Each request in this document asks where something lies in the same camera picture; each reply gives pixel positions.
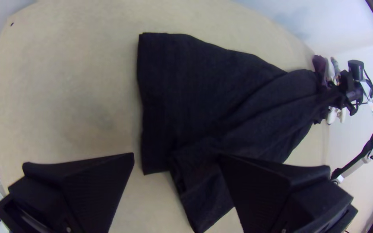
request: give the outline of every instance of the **beige table surface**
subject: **beige table surface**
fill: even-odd
[[[38,2],[11,16],[0,36],[5,189],[23,175],[25,161],[58,163],[133,151],[136,164],[110,232],[192,232],[169,174],[141,171],[135,71],[142,32],[186,33],[285,70],[312,68],[307,46],[229,0]],[[287,163],[323,164],[327,134],[324,125],[314,126]],[[235,209],[207,232],[242,232]]]

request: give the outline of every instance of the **black garment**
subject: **black garment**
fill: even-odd
[[[196,233],[233,207],[219,155],[284,162],[334,96],[312,71],[188,35],[140,35],[137,79],[143,172],[170,170]]]

